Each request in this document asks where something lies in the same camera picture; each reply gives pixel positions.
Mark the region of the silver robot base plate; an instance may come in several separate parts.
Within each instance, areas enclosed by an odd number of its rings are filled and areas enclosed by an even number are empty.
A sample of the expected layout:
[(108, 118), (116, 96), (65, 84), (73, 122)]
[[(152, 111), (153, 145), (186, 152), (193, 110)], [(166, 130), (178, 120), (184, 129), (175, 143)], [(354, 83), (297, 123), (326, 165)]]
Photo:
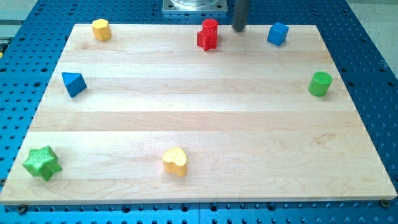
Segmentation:
[(163, 12), (226, 12), (227, 0), (163, 0)]

